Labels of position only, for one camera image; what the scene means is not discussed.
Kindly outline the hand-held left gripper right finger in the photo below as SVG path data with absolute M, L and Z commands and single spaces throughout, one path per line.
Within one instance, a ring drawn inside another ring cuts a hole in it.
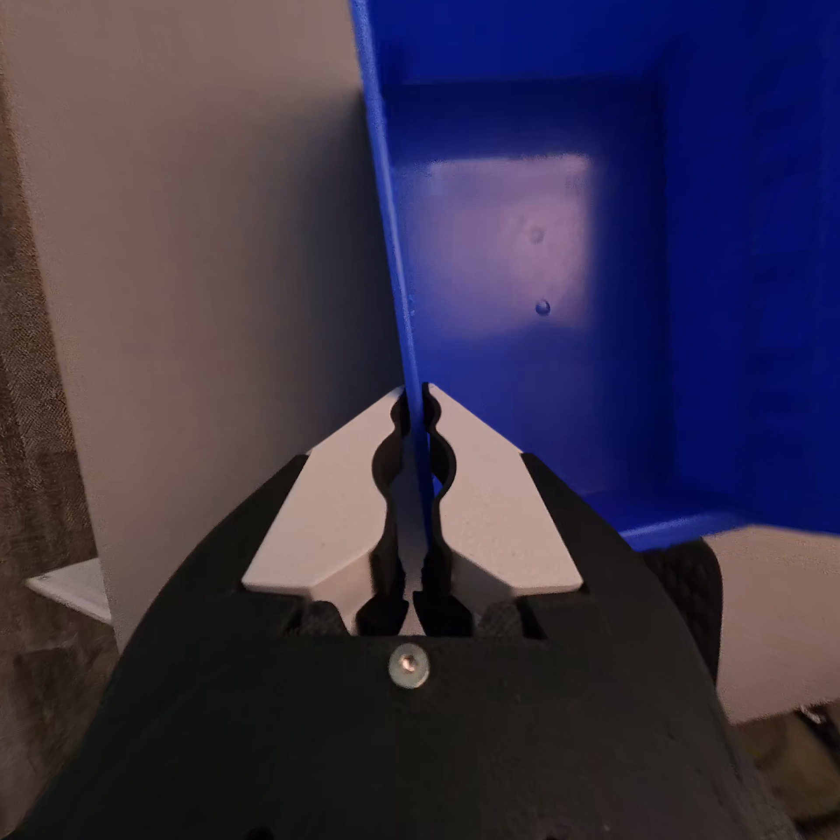
M 583 578 L 524 454 L 442 388 L 423 385 L 430 508 L 425 634 L 473 634 L 497 604 L 580 592 Z

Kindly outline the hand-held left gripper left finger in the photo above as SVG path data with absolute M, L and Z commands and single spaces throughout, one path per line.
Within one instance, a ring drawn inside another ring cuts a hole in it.
M 311 449 L 244 588 L 330 603 L 349 632 L 399 632 L 408 602 L 392 483 L 410 427 L 397 387 Z

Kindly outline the blue plastic bin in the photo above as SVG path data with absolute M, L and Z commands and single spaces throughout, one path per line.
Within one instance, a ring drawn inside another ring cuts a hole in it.
M 424 385 L 632 545 L 838 533 L 838 2 L 350 2 Z

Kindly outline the white flat panel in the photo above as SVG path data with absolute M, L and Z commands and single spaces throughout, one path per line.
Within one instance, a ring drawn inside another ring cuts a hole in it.
M 100 559 L 69 564 L 24 581 L 32 592 L 111 626 L 112 615 Z

